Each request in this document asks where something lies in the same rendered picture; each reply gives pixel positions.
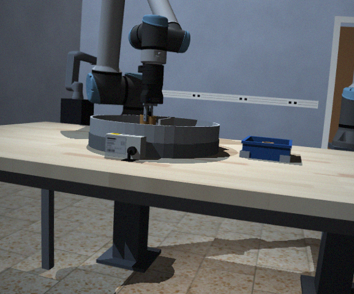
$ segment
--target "circular gray container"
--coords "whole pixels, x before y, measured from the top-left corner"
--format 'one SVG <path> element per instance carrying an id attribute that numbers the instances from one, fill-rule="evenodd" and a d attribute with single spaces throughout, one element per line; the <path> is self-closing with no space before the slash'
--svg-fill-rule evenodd
<path id="1" fill-rule="evenodd" d="M 146 158 L 196 158 L 219 152 L 219 124 L 157 116 L 156 124 L 140 124 L 138 115 L 93 115 L 89 146 L 105 151 L 107 133 L 146 136 Z"/>

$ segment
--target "table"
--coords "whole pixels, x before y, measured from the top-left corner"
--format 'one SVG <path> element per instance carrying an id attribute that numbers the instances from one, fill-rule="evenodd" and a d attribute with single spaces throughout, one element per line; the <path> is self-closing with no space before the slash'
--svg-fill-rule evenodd
<path id="1" fill-rule="evenodd" d="M 146 271 L 149 207 L 323 232 L 304 294 L 354 293 L 354 152 L 293 146 L 301 163 L 240 158 L 220 139 L 216 156 L 134 162 L 88 147 L 88 126 L 0 126 L 0 181 L 42 190 L 42 268 L 54 266 L 54 191 L 115 201 L 113 246 L 97 262 Z"/>

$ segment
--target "black metal table frame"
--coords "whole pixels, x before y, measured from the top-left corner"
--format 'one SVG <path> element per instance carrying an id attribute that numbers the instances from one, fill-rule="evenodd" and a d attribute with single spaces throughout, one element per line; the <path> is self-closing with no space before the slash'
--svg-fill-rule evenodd
<path id="1" fill-rule="evenodd" d="M 0 171 L 0 181 L 42 191 L 42 268 L 54 267 L 54 191 L 115 201 L 113 245 L 97 262 L 145 272 L 160 249 L 147 247 L 149 207 L 324 232 L 315 277 L 301 275 L 303 294 L 354 293 L 354 222 L 93 186 Z"/>

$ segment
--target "object in blue bin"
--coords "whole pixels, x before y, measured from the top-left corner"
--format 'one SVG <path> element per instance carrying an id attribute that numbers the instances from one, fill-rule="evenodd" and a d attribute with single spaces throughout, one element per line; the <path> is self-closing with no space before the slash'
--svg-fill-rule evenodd
<path id="1" fill-rule="evenodd" d="M 293 140 L 248 136 L 241 141 L 240 157 L 290 162 Z"/>

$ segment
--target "dark gray wall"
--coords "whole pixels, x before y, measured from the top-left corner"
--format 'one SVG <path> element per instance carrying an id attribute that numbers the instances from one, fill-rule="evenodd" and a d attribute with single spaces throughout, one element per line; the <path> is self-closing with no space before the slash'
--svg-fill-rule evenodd
<path id="1" fill-rule="evenodd" d="M 83 0 L 81 51 L 97 55 L 101 0 Z M 191 33 L 183 54 L 168 53 L 164 89 L 317 100 L 318 109 L 165 98 L 155 115 L 220 123 L 222 138 L 292 139 L 321 147 L 334 17 L 354 17 L 354 0 L 170 0 Z M 146 0 L 126 1 L 120 69 L 137 72 L 130 29 L 152 14 Z M 82 66 L 84 83 L 91 66 Z M 121 107 L 96 105 L 96 114 Z"/>
<path id="2" fill-rule="evenodd" d="M 0 125 L 60 121 L 80 25 L 81 0 L 0 0 Z"/>

